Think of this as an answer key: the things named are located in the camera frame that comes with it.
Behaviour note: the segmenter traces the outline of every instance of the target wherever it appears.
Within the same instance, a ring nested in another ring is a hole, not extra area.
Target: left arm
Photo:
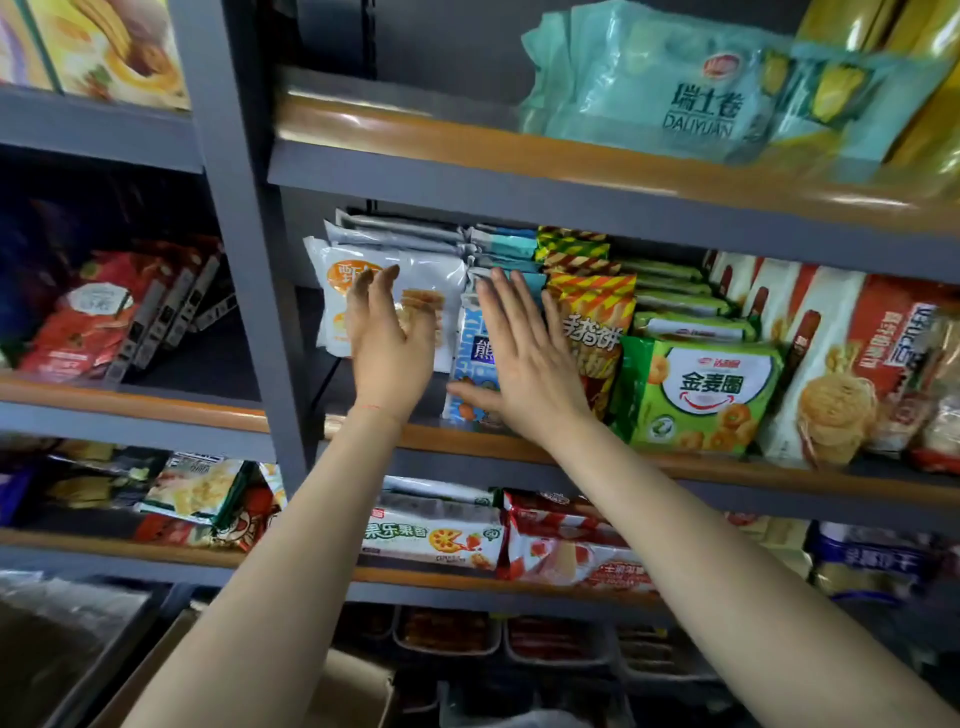
[[[350,291],[357,402],[282,517],[157,673],[128,728],[299,725],[324,668],[371,508],[433,369],[435,318],[400,330],[396,270]]]

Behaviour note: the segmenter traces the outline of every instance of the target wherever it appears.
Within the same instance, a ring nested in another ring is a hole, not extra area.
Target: red smile graphic
[[[716,404],[696,404],[690,401],[687,395],[689,395],[689,392],[681,392],[680,399],[685,401],[694,409],[700,409],[700,410],[714,409],[715,407],[720,407],[720,406],[723,406],[724,404],[733,404],[733,399],[734,399],[733,395],[727,395],[726,401],[718,401]]]

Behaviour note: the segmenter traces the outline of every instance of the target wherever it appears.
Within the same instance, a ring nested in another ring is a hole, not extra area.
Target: person
[[[356,402],[290,506],[130,713],[136,728],[300,724],[364,527],[432,374],[435,319],[409,334],[397,268],[348,297]],[[544,448],[630,544],[680,624],[763,725],[956,726],[957,714],[855,621],[596,420],[562,333],[523,279],[477,283],[500,392],[448,389]]]

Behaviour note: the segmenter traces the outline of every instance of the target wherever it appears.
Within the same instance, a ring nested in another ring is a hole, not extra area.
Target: white biscuit package
[[[460,296],[467,287],[467,264],[460,257],[386,246],[331,246],[316,237],[304,238],[303,243],[324,289],[318,347],[333,356],[350,356],[347,292],[364,271],[376,273],[397,265],[400,272],[394,281],[394,302],[400,325],[407,328],[415,308],[433,310],[437,316],[433,369],[449,374],[457,346]]]

